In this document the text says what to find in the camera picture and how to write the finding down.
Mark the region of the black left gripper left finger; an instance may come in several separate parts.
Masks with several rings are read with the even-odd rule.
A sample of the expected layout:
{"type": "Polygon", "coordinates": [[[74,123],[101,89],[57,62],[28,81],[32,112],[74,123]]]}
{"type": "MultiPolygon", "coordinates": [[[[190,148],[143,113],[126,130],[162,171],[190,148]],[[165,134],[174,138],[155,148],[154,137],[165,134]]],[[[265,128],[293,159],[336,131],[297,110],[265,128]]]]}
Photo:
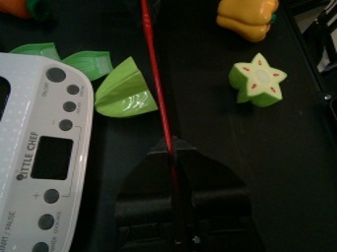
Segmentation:
{"type": "Polygon", "coordinates": [[[172,181],[164,139],[125,179],[115,220],[118,252],[172,252],[172,181]]]}

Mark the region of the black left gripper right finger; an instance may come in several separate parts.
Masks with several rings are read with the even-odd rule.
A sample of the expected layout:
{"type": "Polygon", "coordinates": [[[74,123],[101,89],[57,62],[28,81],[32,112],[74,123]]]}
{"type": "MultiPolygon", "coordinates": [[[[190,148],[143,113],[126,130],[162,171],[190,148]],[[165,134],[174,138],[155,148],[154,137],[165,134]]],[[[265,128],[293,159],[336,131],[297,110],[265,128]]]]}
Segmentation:
{"type": "Polygon", "coordinates": [[[248,186],[233,170],[174,138],[177,200],[186,252],[265,252],[248,186]]]}

